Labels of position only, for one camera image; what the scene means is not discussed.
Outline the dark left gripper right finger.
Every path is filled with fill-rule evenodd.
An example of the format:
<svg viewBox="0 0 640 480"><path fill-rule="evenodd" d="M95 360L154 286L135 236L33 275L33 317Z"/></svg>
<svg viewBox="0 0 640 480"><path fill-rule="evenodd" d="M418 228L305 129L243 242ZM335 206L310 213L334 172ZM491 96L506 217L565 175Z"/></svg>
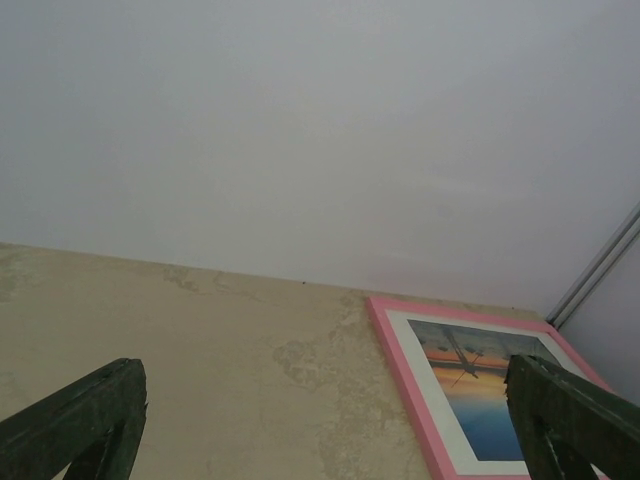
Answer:
<svg viewBox="0 0 640 480"><path fill-rule="evenodd" d="M532 479L639 477L638 406L535 356L513 356L505 383Z"/></svg>

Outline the pink picture frame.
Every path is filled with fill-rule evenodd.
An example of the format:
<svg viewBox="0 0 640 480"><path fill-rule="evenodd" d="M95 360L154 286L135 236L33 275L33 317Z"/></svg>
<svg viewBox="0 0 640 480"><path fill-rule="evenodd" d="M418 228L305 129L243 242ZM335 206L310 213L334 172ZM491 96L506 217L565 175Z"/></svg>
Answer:
<svg viewBox="0 0 640 480"><path fill-rule="evenodd" d="M512 356L604 384L543 321L380 297L366 305L434 479L528 478L506 403Z"/></svg>

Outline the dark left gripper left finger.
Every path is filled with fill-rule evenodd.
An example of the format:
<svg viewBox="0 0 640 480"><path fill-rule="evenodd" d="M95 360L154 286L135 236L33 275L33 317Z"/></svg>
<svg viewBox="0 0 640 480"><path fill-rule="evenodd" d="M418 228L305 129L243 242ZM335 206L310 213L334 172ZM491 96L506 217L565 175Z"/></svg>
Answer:
<svg viewBox="0 0 640 480"><path fill-rule="evenodd" d="M1 477L128 479L146 410L142 361L114 360L1 422Z"/></svg>

